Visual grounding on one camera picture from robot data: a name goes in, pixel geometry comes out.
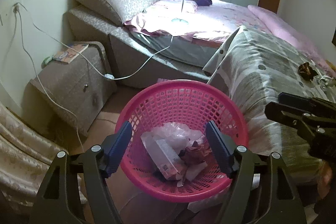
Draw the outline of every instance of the metal bolt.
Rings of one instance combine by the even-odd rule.
[[[278,160],[278,159],[280,159],[281,156],[278,152],[273,152],[272,157]]]
[[[323,128],[318,128],[317,129],[318,133],[324,134],[326,131]]]
[[[57,158],[63,158],[65,156],[65,152],[64,151],[60,151],[57,153]]]
[[[92,146],[91,151],[98,152],[100,149],[101,149],[100,145],[95,145],[95,146]]]
[[[245,146],[240,145],[240,146],[237,147],[237,150],[241,153],[244,153],[244,152],[246,152],[247,149],[246,149]]]

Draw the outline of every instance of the pink plastic basket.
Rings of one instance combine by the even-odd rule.
[[[219,193],[231,180],[221,173],[213,156],[193,182],[186,181],[178,188],[176,181],[161,182],[152,175],[153,163],[140,138],[142,133],[165,122],[181,122],[204,133],[205,124],[211,120],[237,145],[248,144],[243,115],[216,88],[191,80],[166,81],[146,88],[128,102],[117,122],[116,131],[125,121],[133,127],[132,139],[121,161],[122,170],[144,192],[169,202],[193,202]]]

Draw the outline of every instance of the trash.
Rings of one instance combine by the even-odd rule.
[[[198,174],[201,173],[207,166],[208,165],[206,162],[202,162],[201,164],[190,166],[187,169],[185,178],[189,181],[193,181],[198,176]]]
[[[194,180],[207,167],[205,159],[211,148],[200,130],[186,124],[164,123],[143,133],[141,140],[158,168],[153,175],[160,181],[179,180],[177,185],[181,187],[185,179]]]
[[[180,180],[186,172],[186,165],[166,140],[155,140],[150,132],[141,136],[147,152],[167,180]]]

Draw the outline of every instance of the green object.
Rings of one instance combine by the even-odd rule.
[[[45,67],[46,65],[48,65],[51,60],[53,60],[53,59],[50,56],[48,56],[47,58],[45,58],[43,60],[43,67]]]

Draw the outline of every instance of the power cord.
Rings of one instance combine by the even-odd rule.
[[[40,85],[41,85],[41,87],[42,87],[44,93],[45,93],[46,96],[48,97],[48,99],[49,99],[53,104],[55,104],[56,106],[58,106],[59,108],[65,110],[66,112],[70,113],[71,115],[73,115],[73,116],[75,117],[77,138],[78,138],[78,141],[79,141],[79,143],[80,143],[80,145],[81,145],[82,151],[83,151],[83,153],[84,153],[84,147],[83,147],[82,141],[81,141],[81,139],[80,139],[80,137],[79,137],[79,133],[78,133],[78,118],[77,118],[77,116],[76,116],[75,113],[73,113],[72,111],[70,111],[70,110],[66,109],[65,107],[62,107],[61,105],[59,105],[58,103],[56,103],[56,102],[49,96],[49,94],[47,93],[45,87],[42,85],[42,82],[41,82],[41,80],[40,80],[40,78],[39,78],[39,76],[38,76],[38,74],[37,74],[37,71],[36,71],[36,68],[35,68],[35,63],[34,63],[34,61],[33,61],[33,58],[31,57],[31,55],[29,54],[29,52],[28,52],[28,51],[26,50],[26,48],[25,48],[25,45],[24,45],[24,39],[23,39],[22,16],[21,16],[21,12],[20,12],[20,5],[21,5],[21,6],[26,10],[26,12],[29,14],[30,19],[31,19],[31,22],[33,23],[33,26],[34,26],[36,29],[38,29],[40,32],[43,32],[45,35],[47,35],[47,36],[50,37],[51,39],[55,40],[56,42],[62,44],[63,46],[65,46],[65,47],[67,47],[67,48],[73,50],[74,52],[80,54],[80,55],[81,55],[81,56],[82,56],[82,57],[83,57],[83,58],[84,58],[84,59],[85,59],[91,66],[92,66],[92,68],[94,68],[94,69],[97,71],[98,74],[100,74],[102,77],[104,77],[104,78],[107,79],[107,80],[114,80],[114,81],[116,81],[116,80],[123,80],[123,79],[129,78],[129,77],[132,77],[132,76],[135,75],[137,72],[139,72],[139,70],[141,70],[141,69],[144,67],[144,65],[146,65],[147,62],[148,62],[152,57],[154,57],[154,56],[157,55],[158,53],[160,53],[160,52],[162,52],[162,51],[168,49],[168,48],[171,46],[172,42],[173,42],[173,38],[174,38],[174,36],[171,37],[170,45],[169,45],[168,47],[166,47],[166,48],[164,48],[164,49],[162,49],[162,50],[160,50],[160,51],[154,53],[152,56],[150,56],[150,57],[145,61],[145,63],[144,63],[144,64],[143,64],[143,65],[142,65],[142,66],[141,66],[135,73],[133,73],[133,74],[131,74],[131,75],[129,75],[129,76],[126,76],[126,77],[122,77],[122,78],[114,78],[113,75],[108,74],[108,73],[105,74],[105,75],[103,75],[99,70],[97,70],[97,68],[96,68],[96,67],[95,67],[95,66],[94,66],[94,65],[93,65],[93,64],[92,64],[92,63],[91,63],[91,62],[90,62],[90,61],[89,61],[89,60],[88,60],[82,53],[77,52],[76,50],[74,50],[73,48],[69,47],[68,45],[66,45],[66,44],[64,44],[64,43],[62,43],[62,42],[60,42],[60,41],[58,41],[56,38],[50,36],[50,35],[47,34],[45,31],[41,30],[38,26],[36,26],[36,24],[35,24],[34,21],[33,21],[33,17],[32,17],[32,15],[31,15],[31,13],[29,12],[29,10],[28,10],[22,3],[17,2],[17,3],[14,4],[14,14],[15,14],[15,18],[16,18],[16,14],[17,14],[17,13],[19,14],[19,17],[20,17],[20,28],[21,28],[22,48],[23,48],[23,50],[26,52],[26,54],[29,56],[29,58],[30,58],[30,60],[31,60],[31,63],[32,63],[32,65],[33,65],[33,69],[34,69],[34,72],[35,72],[35,75],[36,75],[36,78],[38,79],[38,81],[39,81],[39,83],[40,83]]]

